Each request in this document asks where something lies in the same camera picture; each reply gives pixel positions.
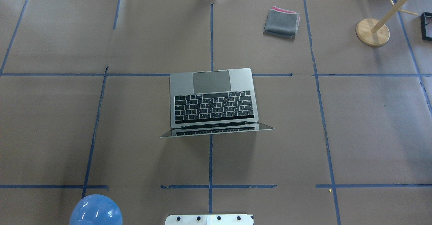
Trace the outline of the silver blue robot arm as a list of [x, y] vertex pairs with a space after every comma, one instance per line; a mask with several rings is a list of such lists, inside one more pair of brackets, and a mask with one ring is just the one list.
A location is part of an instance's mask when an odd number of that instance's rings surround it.
[[122, 212], [112, 199], [100, 194], [82, 198], [70, 216], [70, 225], [122, 225]]

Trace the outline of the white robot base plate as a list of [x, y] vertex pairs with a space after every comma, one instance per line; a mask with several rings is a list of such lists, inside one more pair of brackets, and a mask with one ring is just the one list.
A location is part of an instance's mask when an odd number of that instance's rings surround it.
[[254, 225], [253, 215], [248, 214], [194, 214], [169, 215], [166, 225]]

